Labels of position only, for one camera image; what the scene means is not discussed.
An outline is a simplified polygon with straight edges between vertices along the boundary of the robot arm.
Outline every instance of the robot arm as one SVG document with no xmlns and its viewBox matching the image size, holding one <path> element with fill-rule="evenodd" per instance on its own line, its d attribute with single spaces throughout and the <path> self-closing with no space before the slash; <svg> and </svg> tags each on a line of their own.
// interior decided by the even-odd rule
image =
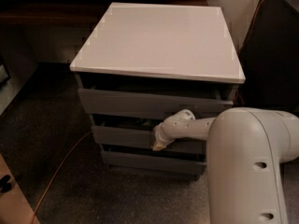
<svg viewBox="0 0 299 224">
<path fill-rule="evenodd" d="M 279 164 L 299 156 L 298 131 L 299 119 L 283 111 L 233 108 L 196 120 L 183 110 L 155 128 L 153 148 L 206 140 L 211 224 L 287 224 Z"/>
</svg>

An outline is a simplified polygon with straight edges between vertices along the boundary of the drawer front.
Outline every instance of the drawer front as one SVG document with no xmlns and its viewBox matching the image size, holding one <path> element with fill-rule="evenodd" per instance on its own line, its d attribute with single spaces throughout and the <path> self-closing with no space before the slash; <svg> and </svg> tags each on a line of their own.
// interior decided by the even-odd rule
<svg viewBox="0 0 299 224">
<path fill-rule="evenodd" d="M 93 136 L 98 144 L 137 147 L 151 150 L 155 142 L 154 132 L 105 126 L 93 126 Z M 178 139 L 165 151 L 191 154 L 205 154 L 206 142 L 193 139 Z"/>
<path fill-rule="evenodd" d="M 102 158 L 104 164 L 108 165 L 187 175 L 201 175 L 206 167 L 199 161 L 183 161 L 117 152 L 102 152 Z"/>
<path fill-rule="evenodd" d="M 222 100 L 122 91 L 79 89 L 78 94 L 86 113 L 145 119 L 165 119 L 184 108 L 216 116 L 233 104 Z"/>
</svg>

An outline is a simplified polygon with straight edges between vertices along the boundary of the white cabinet top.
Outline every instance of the white cabinet top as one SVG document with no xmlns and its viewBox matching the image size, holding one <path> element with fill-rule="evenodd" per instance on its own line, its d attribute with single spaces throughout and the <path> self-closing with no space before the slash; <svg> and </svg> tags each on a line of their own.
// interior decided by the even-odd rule
<svg viewBox="0 0 299 224">
<path fill-rule="evenodd" d="M 241 84 L 220 7 L 112 3 L 72 71 Z"/>
</svg>

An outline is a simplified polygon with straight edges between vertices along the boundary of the gray carpet floor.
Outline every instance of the gray carpet floor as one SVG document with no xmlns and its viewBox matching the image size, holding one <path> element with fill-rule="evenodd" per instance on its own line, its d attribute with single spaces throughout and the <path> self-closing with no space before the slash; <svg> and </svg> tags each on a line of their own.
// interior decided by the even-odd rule
<svg viewBox="0 0 299 224">
<path fill-rule="evenodd" d="M 41 64 L 0 117 L 0 153 L 33 208 L 69 149 L 91 129 L 67 65 Z M 299 161 L 282 166 L 290 224 L 299 223 Z M 41 204 L 41 223 L 207 224 L 199 180 L 109 171 L 90 135 L 69 156 Z"/>
</svg>

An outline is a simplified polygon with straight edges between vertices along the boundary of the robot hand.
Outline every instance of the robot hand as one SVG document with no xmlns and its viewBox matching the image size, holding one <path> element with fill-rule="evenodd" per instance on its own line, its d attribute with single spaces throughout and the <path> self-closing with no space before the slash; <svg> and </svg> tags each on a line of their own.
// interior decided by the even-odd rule
<svg viewBox="0 0 299 224">
<path fill-rule="evenodd" d="M 288 224 L 279 164 L 299 156 L 296 116 L 233 108 L 195 119 L 183 110 L 154 131 L 154 150 L 176 138 L 206 140 L 211 224 Z"/>
</svg>

